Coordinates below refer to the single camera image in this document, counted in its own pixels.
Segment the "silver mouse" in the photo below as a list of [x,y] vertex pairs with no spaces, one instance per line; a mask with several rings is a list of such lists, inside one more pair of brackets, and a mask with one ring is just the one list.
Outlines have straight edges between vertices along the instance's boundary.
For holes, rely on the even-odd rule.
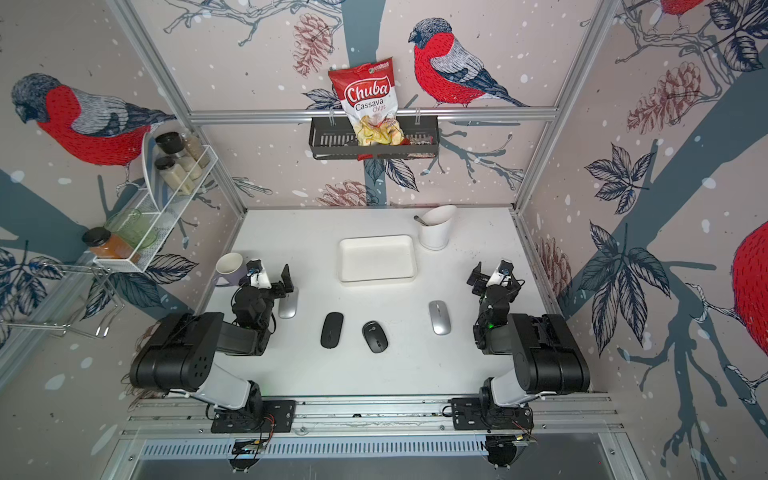
[[442,300],[430,301],[428,311],[433,332],[438,336],[448,335],[452,325],[447,304]]
[[294,289],[288,293],[284,298],[279,300],[278,304],[278,316],[281,319],[292,319],[296,316],[298,310],[298,296],[299,291]]

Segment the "rounded black mouse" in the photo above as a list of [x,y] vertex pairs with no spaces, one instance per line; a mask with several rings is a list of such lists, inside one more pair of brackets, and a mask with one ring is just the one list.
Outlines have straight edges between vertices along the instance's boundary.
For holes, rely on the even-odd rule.
[[363,337],[374,354],[383,353],[389,346],[389,341],[383,327],[377,321],[369,321],[362,327]]

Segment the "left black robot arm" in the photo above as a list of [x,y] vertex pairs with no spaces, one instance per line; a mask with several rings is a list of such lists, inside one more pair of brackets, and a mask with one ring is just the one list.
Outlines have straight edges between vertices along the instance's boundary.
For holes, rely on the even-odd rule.
[[294,292],[289,266],[269,279],[262,261],[250,260],[230,301],[235,320],[221,312],[170,314],[134,358],[128,378],[139,389],[185,393],[217,407],[256,419],[264,417],[259,386],[215,363],[217,353],[253,357],[265,353],[277,323],[275,303]]

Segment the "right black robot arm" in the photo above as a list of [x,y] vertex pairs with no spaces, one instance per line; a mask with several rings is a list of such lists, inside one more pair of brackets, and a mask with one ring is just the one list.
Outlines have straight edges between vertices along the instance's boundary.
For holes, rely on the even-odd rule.
[[563,316],[511,311],[524,285],[513,269],[511,262],[502,260],[486,275],[477,264],[467,280],[479,297],[473,324],[476,347],[485,355],[512,361],[509,372],[487,378],[480,388],[485,415],[523,408],[548,395],[585,393],[591,385],[587,362]]

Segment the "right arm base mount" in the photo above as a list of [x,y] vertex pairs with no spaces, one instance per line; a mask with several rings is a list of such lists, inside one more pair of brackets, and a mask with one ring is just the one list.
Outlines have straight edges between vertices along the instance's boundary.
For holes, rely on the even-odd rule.
[[529,407],[486,405],[479,396],[454,397],[449,404],[453,427],[457,431],[529,431],[534,427]]

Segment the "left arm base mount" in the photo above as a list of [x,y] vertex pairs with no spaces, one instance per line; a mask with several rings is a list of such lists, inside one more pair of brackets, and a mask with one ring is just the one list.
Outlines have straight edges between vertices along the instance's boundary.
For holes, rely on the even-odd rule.
[[297,403],[295,400],[263,400],[260,409],[220,409],[212,416],[214,434],[288,433],[292,429]]

